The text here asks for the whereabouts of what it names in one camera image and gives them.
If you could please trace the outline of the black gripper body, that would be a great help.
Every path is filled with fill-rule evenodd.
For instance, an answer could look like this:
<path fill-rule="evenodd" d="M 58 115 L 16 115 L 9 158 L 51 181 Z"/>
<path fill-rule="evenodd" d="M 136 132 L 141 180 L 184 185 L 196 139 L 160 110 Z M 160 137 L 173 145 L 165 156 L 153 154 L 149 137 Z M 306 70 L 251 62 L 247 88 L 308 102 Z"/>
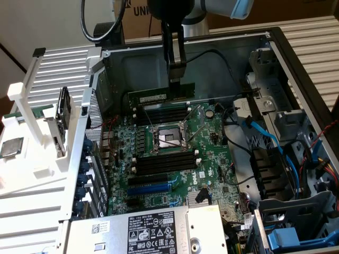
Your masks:
<path fill-rule="evenodd" d="M 150 14 L 169 25 L 181 25 L 194 8 L 195 0 L 148 0 Z"/>

